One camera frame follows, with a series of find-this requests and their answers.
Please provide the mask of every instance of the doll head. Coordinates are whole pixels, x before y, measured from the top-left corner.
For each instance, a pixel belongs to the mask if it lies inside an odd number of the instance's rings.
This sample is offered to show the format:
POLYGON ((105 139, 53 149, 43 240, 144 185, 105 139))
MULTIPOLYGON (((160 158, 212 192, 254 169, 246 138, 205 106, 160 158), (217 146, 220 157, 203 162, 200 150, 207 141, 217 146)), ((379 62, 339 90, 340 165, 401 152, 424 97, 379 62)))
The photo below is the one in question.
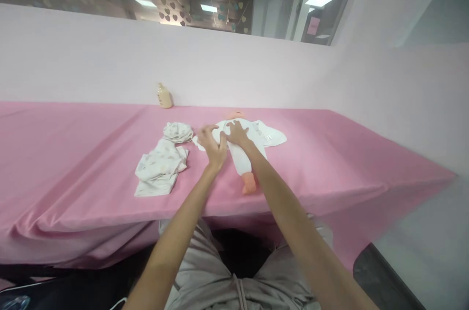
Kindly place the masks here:
POLYGON ((232 112, 232 113, 230 113, 230 115, 228 115, 227 120, 238 119, 238 118, 243 118, 243 119, 245 119, 244 113, 241 112, 241 111, 232 112))

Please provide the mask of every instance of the drawstring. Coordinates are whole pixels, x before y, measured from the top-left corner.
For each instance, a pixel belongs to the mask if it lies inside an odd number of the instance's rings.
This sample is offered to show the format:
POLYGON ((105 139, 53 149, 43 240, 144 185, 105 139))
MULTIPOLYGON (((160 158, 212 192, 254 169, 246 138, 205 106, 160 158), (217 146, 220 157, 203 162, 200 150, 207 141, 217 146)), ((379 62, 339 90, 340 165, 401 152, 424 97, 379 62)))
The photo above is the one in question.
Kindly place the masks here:
POLYGON ((244 294, 243 280, 238 279, 234 273, 233 278, 236 283, 236 290, 238 291, 240 310, 248 310, 246 295, 244 294))

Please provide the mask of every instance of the white cloth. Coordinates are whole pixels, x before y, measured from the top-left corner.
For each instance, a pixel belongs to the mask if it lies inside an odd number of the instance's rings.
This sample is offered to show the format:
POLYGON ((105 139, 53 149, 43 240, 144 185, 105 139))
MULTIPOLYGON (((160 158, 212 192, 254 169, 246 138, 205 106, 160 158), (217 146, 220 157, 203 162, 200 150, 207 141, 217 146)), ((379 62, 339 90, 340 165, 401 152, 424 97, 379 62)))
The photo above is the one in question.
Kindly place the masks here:
POLYGON ((171 192, 177 175, 186 169, 189 150, 161 139, 156 148, 148 155, 143 155, 135 170, 140 181, 135 196, 167 195, 171 192))
POLYGON ((192 139, 194 132, 189 124, 167 123, 163 129, 163 138, 173 143, 185 143, 192 139))
MULTIPOLYGON (((266 126, 261 121, 250 122, 246 119, 234 119, 234 120, 225 120, 217 123, 218 129, 214 129, 212 132, 213 137, 217 143, 220 143, 220 133, 225 132, 227 135, 230 135, 230 127, 228 123, 233 123, 235 120, 239 121, 243 129, 249 128, 247 136, 251 139, 257 149, 261 154, 267 159, 265 153, 265 146, 276 146, 287 141, 287 137, 282 132, 266 126)), ((205 149, 198 143, 198 138, 195 136, 192 141, 194 144, 202 151, 205 149)), ((233 158, 234 167, 236 172, 242 176, 244 173, 251 172, 252 166, 249 158, 246 153, 238 145, 235 145, 231 142, 228 142, 228 148, 231 151, 231 156, 233 158)))

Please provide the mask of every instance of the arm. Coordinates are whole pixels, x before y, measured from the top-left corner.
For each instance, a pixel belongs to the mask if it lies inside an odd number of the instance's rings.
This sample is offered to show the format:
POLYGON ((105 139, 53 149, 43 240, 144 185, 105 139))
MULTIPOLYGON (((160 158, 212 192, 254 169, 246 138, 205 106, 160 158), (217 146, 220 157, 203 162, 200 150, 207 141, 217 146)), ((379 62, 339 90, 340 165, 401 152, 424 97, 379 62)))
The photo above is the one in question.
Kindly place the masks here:
POLYGON ((241 124, 230 125, 228 140, 251 161, 265 198, 304 275, 323 309, 370 309, 376 305, 319 235, 297 197, 247 138, 241 124))
POLYGON ((195 226, 207 201, 210 185, 226 158, 226 138, 221 135, 218 146, 212 136, 214 128, 217 126, 205 127, 199 134, 199 143, 207 152, 209 164, 160 236, 140 279, 128 297, 124 310, 163 310, 166 305, 195 226))

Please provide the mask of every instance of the black chair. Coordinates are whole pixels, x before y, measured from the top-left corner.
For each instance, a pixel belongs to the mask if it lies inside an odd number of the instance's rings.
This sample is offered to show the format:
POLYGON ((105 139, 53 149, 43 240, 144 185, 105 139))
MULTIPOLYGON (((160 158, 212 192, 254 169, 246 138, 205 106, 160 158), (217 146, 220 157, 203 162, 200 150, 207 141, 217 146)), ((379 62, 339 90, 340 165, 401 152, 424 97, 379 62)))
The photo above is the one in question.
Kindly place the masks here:
MULTIPOLYGON (((270 252, 261 240, 235 229, 218 230, 214 237, 223 246, 220 256, 238 277, 252 277, 270 252)), ((119 310, 142 273, 153 245, 98 270, 63 269, 46 265, 0 265, 0 278, 15 287, 0 291, 0 307, 14 297, 31 300, 27 310, 119 310), (36 283, 31 277, 54 277, 36 283)))

